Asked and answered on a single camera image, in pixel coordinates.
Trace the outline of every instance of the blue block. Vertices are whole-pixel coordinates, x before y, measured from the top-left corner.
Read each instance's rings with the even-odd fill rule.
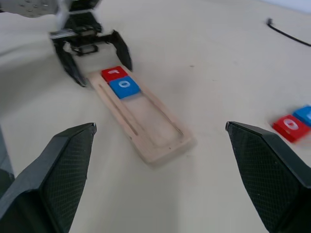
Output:
[[[109,82],[109,85],[120,99],[137,94],[140,91],[139,86],[129,76],[115,79]]]
[[[296,110],[293,116],[311,127],[311,106],[305,106]]]

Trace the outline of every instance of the wooden board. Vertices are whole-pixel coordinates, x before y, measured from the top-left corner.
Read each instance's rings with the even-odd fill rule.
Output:
[[[155,163],[187,149],[192,133],[133,73],[122,68],[140,87],[139,94],[119,99],[100,71],[89,73],[88,79],[142,159]]]

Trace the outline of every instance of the table surface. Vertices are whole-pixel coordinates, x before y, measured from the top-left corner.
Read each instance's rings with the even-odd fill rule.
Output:
[[[193,131],[197,145],[152,169],[100,98],[62,70],[54,16],[0,15],[0,125],[19,174],[53,135],[96,122],[88,180],[71,233],[264,233],[225,131],[229,120],[272,130],[310,102],[310,16],[255,0],[105,0],[96,10],[128,44],[134,73]],[[110,46],[78,60],[118,65]],[[310,148],[291,147],[311,165]]]

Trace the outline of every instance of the red block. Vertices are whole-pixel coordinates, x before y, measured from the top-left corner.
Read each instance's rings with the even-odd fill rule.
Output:
[[[106,82],[124,78],[125,76],[127,76],[127,73],[124,71],[124,69],[122,69],[122,67],[113,67],[110,69],[102,70],[102,77],[106,80]]]
[[[310,127],[292,115],[280,118],[272,127],[290,142],[296,142],[311,131]]]

